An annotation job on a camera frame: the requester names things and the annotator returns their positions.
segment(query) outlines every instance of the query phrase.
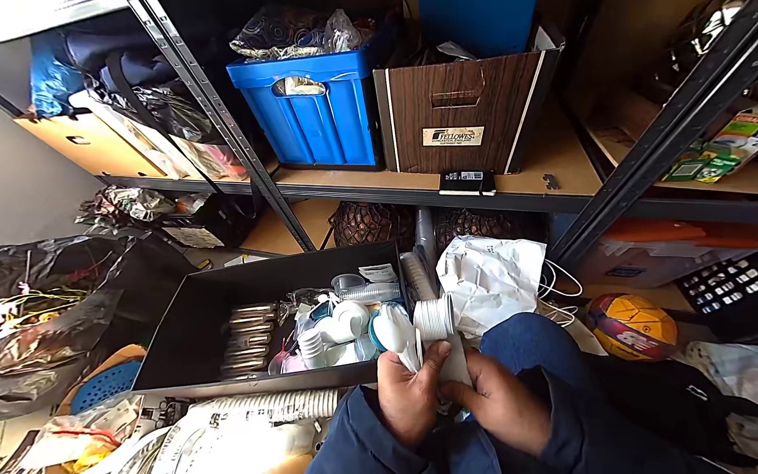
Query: blue plastic crate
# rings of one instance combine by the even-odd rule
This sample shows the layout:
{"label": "blue plastic crate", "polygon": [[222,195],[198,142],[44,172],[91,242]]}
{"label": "blue plastic crate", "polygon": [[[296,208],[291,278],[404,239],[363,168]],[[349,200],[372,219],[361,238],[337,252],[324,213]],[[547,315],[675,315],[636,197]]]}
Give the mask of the blue plastic crate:
{"label": "blue plastic crate", "polygon": [[[384,167],[372,71],[390,55],[398,30],[399,22],[390,18],[358,50],[227,65],[282,165]],[[274,84],[289,76],[320,82],[326,91],[281,96]]]}

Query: blue plastic basket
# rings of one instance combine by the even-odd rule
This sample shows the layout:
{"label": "blue plastic basket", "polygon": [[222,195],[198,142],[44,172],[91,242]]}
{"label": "blue plastic basket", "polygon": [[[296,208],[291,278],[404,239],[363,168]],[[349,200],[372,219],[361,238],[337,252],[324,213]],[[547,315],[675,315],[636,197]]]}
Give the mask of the blue plastic basket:
{"label": "blue plastic basket", "polygon": [[[398,20],[388,19],[358,50],[227,65],[283,166],[383,167],[372,71],[390,55],[398,30]],[[320,82],[326,92],[280,96],[274,84],[290,76]]]}
{"label": "blue plastic basket", "polygon": [[98,373],[78,390],[72,398],[72,415],[89,410],[113,395],[131,390],[142,361],[120,363]]}

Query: stack of paper cups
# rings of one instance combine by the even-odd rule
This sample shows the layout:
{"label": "stack of paper cups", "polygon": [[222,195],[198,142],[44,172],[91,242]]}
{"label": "stack of paper cups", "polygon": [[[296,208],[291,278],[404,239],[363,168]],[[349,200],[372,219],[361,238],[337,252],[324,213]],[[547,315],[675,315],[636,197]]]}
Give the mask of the stack of paper cups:
{"label": "stack of paper cups", "polygon": [[418,301],[415,306],[415,328],[424,341],[446,339],[455,333],[452,303],[448,294],[440,299]]}

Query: cardboard box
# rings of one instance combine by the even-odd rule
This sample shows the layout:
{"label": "cardboard box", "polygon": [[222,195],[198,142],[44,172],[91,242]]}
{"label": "cardboard box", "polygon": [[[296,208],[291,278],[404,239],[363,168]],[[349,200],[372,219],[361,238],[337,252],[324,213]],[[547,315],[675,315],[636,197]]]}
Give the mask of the cardboard box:
{"label": "cardboard box", "polygon": [[695,180],[714,183],[722,176],[735,173],[758,154],[758,115],[737,114],[711,140],[710,146],[714,145],[725,147],[728,153],[710,156],[709,163],[698,171]]}
{"label": "cardboard box", "polygon": [[519,172],[563,47],[546,25],[532,52],[375,70],[388,169]]}
{"label": "cardboard box", "polygon": [[701,156],[703,142],[696,140],[689,149],[677,158],[668,173],[663,176],[663,181],[691,181],[695,179],[698,171],[709,163],[710,157]]}
{"label": "cardboard box", "polygon": [[[148,346],[133,392],[208,398],[376,382],[375,360],[283,375],[263,374],[247,381],[219,381],[219,369],[230,336],[227,321],[232,308],[279,301],[303,287],[330,287],[337,275],[384,263],[393,265],[404,287],[394,242],[308,252],[187,275]],[[289,318],[274,330],[268,362],[293,329],[294,320]]]}

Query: person's hand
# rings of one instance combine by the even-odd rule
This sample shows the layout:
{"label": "person's hand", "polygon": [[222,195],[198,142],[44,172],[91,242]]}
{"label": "person's hand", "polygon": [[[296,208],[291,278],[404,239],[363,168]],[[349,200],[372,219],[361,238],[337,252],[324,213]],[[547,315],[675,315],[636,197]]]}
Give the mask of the person's hand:
{"label": "person's hand", "polygon": [[475,390],[450,381],[440,393],[465,406],[506,445],[540,456],[552,434],[548,408],[502,364],[477,351],[467,351],[467,369]]}
{"label": "person's hand", "polygon": [[423,354],[423,368],[411,373],[394,352],[379,356],[379,406],[385,425],[403,445],[416,448],[435,426],[437,381],[452,346],[437,341]]}

